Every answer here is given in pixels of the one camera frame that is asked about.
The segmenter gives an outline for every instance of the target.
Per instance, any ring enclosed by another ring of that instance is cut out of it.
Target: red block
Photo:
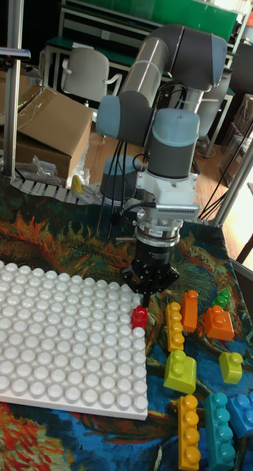
[[[131,320],[132,329],[135,329],[135,327],[142,327],[145,330],[148,323],[148,309],[142,308],[141,306],[136,307],[133,309]]]

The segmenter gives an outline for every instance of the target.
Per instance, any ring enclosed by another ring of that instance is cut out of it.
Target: green panel
[[[184,24],[229,40],[237,13],[195,0],[84,0],[98,7],[160,24]]]

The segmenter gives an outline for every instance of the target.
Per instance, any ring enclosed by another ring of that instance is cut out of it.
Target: plastic bag
[[[53,163],[43,162],[35,155],[32,163],[16,163],[16,168],[26,180],[47,185],[64,186],[65,180],[57,176],[57,167]]]
[[[87,157],[87,153],[89,150],[89,144],[85,147],[85,151],[83,152],[81,158],[79,159],[79,162],[75,166],[71,176],[67,179],[66,182],[66,188],[70,188],[72,184],[72,179],[74,175],[77,175],[79,178],[79,181],[81,182],[82,185],[89,185],[90,183],[90,170],[85,169],[85,161]]]

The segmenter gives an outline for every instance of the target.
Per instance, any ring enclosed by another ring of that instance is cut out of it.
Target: colorful tablecloth
[[[107,243],[97,238],[99,207],[75,206],[56,199],[27,196],[0,174],[0,259],[19,266],[53,269],[122,284],[120,269],[135,253],[133,242]],[[113,231],[129,236],[132,225]],[[152,297],[146,329],[149,415],[145,422],[74,414],[46,408],[0,403],[0,470],[2,471],[177,471],[178,392],[163,387],[168,356],[165,306],[180,301],[184,291],[199,293],[196,332],[185,338],[185,352],[197,361],[200,470],[208,469],[202,401],[216,391],[228,397],[253,390],[253,327],[218,228],[184,224],[175,251],[180,279]],[[232,342],[205,336],[203,316],[227,288],[232,297],[235,337]],[[222,381],[218,357],[237,351],[243,356],[243,377],[237,386]],[[237,439],[235,470],[253,471],[253,436]]]

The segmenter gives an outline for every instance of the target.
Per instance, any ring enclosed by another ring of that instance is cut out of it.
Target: cardboard box
[[[233,158],[234,154],[237,152],[241,141],[243,140],[244,135],[234,123],[231,123],[229,126],[229,130],[224,138],[224,141],[221,145],[221,151],[224,154],[222,161],[219,164],[219,168],[221,173],[223,174],[229,165],[229,162]],[[232,181],[232,178],[237,173],[240,164],[242,163],[245,154],[249,148],[251,143],[251,139],[246,139],[241,148],[239,149],[238,153],[236,154],[234,160],[230,164],[229,168],[226,170],[224,175],[224,179],[226,180],[226,184],[229,185]]]
[[[18,114],[16,162],[31,163],[36,155],[55,164],[57,176],[67,179],[88,144],[92,115],[89,108],[67,96],[42,89]]]
[[[4,125],[5,87],[6,73],[4,71],[0,71],[0,126]],[[20,75],[18,111],[22,110],[22,108],[40,91],[40,86],[30,84],[24,75]]]
[[[253,138],[253,95],[249,95],[248,93],[244,95],[233,122],[243,134],[246,134],[252,125],[248,137]]]

